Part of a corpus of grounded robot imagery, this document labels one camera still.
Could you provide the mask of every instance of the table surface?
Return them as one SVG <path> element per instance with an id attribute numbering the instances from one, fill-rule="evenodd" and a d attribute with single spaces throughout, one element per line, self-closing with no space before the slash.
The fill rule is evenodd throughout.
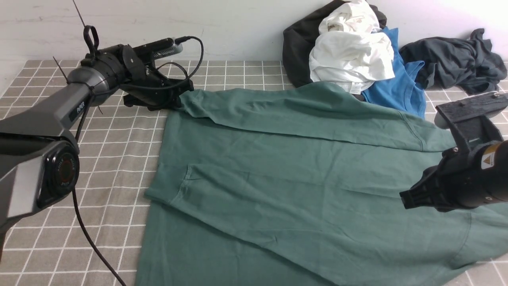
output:
<path id="1" fill-rule="evenodd" d="M 196 62 L 178 61 L 188 70 Z M 60 61 L 65 73 L 78 61 Z M 178 68 L 161 72 L 181 77 Z M 208 61 L 193 77 L 197 89 L 292 89 L 281 62 Z M 20 113 L 66 85 L 54 61 L 28 61 L 0 97 L 0 119 Z M 508 93 L 508 80 L 500 83 Z M 167 111 L 125 107 L 121 92 L 93 108 L 80 138 L 78 202 L 97 247 L 128 285 L 134 284 L 149 201 L 143 197 L 155 174 Z M 426 91 L 425 118 L 436 105 L 462 99 L 459 88 Z M 508 139 L 508 111 L 494 117 Z M 9 230 L 0 263 L 0 286 L 119 285 L 86 241 L 69 196 Z M 503 286 L 508 255 L 478 265 L 447 285 Z"/>

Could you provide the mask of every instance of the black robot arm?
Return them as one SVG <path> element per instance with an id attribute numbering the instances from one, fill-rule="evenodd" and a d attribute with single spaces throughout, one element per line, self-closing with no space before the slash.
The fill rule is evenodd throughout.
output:
<path id="1" fill-rule="evenodd" d="M 124 96 L 127 106 L 173 108 L 179 106 L 181 93 L 194 89 L 189 79 L 193 73 L 185 79 L 169 79 L 154 66 L 155 60 L 180 52 L 181 42 L 194 37 L 100 50 L 93 26 L 85 27 L 84 38 L 89 53 L 68 75 L 66 87 L 25 112 L 0 121 L 0 258 L 5 233 L 12 225 L 75 190 L 78 137 L 91 106 L 103 104 L 122 89 L 128 93 Z M 70 128 L 80 117 L 74 136 Z"/>
<path id="2" fill-rule="evenodd" d="M 435 124 L 450 128 L 457 146 L 400 193 L 406 209 L 448 212 L 508 202 L 508 141 L 489 120 L 508 106 L 506 96 L 485 94 L 436 107 Z"/>

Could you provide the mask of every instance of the black cable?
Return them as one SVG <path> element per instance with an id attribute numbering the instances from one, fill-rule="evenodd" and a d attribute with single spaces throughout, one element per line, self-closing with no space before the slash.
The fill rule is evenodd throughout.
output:
<path id="1" fill-rule="evenodd" d="M 86 116 L 88 114 L 88 111 L 90 110 L 90 106 L 91 106 L 93 100 L 95 99 L 95 97 L 97 95 L 102 95 L 102 94 L 107 94 L 107 93 L 115 92 L 116 90 L 118 90 L 118 89 L 108 90 L 106 92 L 99 93 L 99 94 L 94 94 L 92 92 L 92 96 L 90 96 L 90 100 L 87 102 L 87 104 L 85 106 L 85 110 L 83 112 L 83 115 L 81 116 L 81 120 L 79 121 L 78 128 L 76 130 L 76 141 L 79 140 L 79 135 L 81 134 L 81 129 L 83 128 L 83 124 L 85 122 Z M 76 195 L 76 189 L 75 188 L 72 190 L 72 201 L 74 203 L 74 211 L 76 212 L 76 218 L 78 219 L 79 226 L 81 227 L 81 230 L 83 231 L 83 234 L 85 235 L 86 240 L 88 241 L 90 246 L 93 248 L 93 250 L 95 251 L 97 256 L 99 256 L 99 258 L 104 263 L 104 265 L 106 265 L 106 267 L 109 269 L 109 271 L 111 271 L 111 273 L 116 277 L 116 279 L 118 280 L 120 285 L 121 286 L 126 286 L 125 282 L 122 280 L 120 275 L 118 275 L 118 273 L 116 273 L 116 271 L 113 269 L 113 267 L 111 267 L 109 262 L 104 258 L 102 253 L 99 251 L 99 249 L 97 248 L 97 246 L 93 242 L 92 238 L 90 237 L 90 234 L 88 234 L 88 231 L 85 228 L 85 224 L 83 223 L 83 219 L 81 218 L 81 214 L 79 212 L 78 197 Z"/>
<path id="2" fill-rule="evenodd" d="M 170 85 L 168 87 L 162 87 L 162 88 L 144 87 L 142 85 L 134 85 L 134 84 L 121 84 L 120 88 L 121 89 L 122 88 L 131 88 L 131 89 L 148 90 L 148 91 L 163 91 L 163 90 L 170 90 L 173 88 L 177 88 L 177 87 L 187 83 L 189 81 L 189 79 L 198 71 L 199 67 L 201 66 L 201 63 L 203 62 L 203 55 L 205 54 L 205 47 L 203 46 L 203 41 L 201 41 L 201 39 L 198 37 L 194 37 L 194 36 L 181 37 L 181 38 L 178 38 L 175 40 L 175 44 L 180 44 L 180 43 L 183 43 L 183 42 L 190 40 L 190 39 L 194 39 L 199 42 L 199 44 L 201 46 L 201 55 L 199 57 L 199 62 L 196 65 L 196 68 L 194 68 L 192 73 L 190 73 L 184 80 L 182 80 L 181 82 L 179 82 L 177 84 Z"/>
<path id="3" fill-rule="evenodd" d="M 113 269 L 113 267 L 111 267 L 111 265 L 104 258 L 104 256 L 102 256 L 101 252 L 97 249 L 96 245 L 93 243 L 93 240 L 90 237 L 90 235 L 88 234 L 88 231 L 86 231 L 85 225 L 83 223 L 83 219 L 81 219 L 81 214 L 79 213 L 78 197 L 76 195 L 76 189 L 72 190 L 72 201 L 74 202 L 74 210 L 76 211 L 76 218 L 78 219 L 78 223 L 79 223 L 79 226 L 81 227 L 81 230 L 83 231 L 83 234 L 85 234 L 86 240 L 88 240 L 88 242 L 92 246 L 93 250 L 95 251 L 95 253 L 97 253 L 97 255 L 102 260 L 104 265 L 106 265 L 106 267 L 109 269 L 109 271 L 111 271 L 111 273 L 113 273 L 113 275 L 116 277 L 116 279 L 118 279 L 118 282 L 120 282 L 120 285 L 126 286 L 125 282 L 123 282 L 120 275 L 118 275 L 118 273 L 116 273 L 116 271 Z"/>
<path id="4" fill-rule="evenodd" d="M 185 68 L 183 66 L 181 66 L 180 64 L 177 64 L 177 63 L 174 63 L 174 62 L 164 63 L 163 65 L 161 65 L 158 68 L 156 68 L 156 70 L 159 70 L 161 67 L 163 67 L 165 65 L 174 65 L 174 66 L 176 66 L 177 68 L 179 68 L 183 72 L 183 75 L 185 76 L 185 78 L 189 77 L 189 74 L 187 74 L 187 71 L 185 70 Z"/>

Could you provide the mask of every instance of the green t-shirt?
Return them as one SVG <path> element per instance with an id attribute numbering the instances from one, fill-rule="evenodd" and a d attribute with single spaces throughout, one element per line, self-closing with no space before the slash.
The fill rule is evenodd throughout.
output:
<path id="1" fill-rule="evenodd" d="M 405 210 L 450 133 L 334 84 L 194 91 L 169 115 L 137 285 L 442 285 L 508 251 L 508 206 Z"/>

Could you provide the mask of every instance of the label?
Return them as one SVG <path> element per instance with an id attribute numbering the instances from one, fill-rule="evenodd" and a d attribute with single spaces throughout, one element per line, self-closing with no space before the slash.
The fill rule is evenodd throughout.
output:
<path id="1" fill-rule="evenodd" d="M 358 82 L 352 82 L 350 94 L 360 94 L 360 93 L 362 93 L 362 84 Z"/>
<path id="2" fill-rule="evenodd" d="M 83 111 L 83 109 L 85 108 L 85 102 L 82 101 L 78 106 L 74 107 L 73 110 L 71 110 L 71 112 L 69 113 L 69 120 L 71 122 L 74 122 L 79 114 Z"/>
<path id="3" fill-rule="evenodd" d="M 485 149 L 482 156 L 482 170 L 492 168 L 494 166 L 494 159 L 496 156 L 496 150 L 501 143 L 496 143 Z"/>

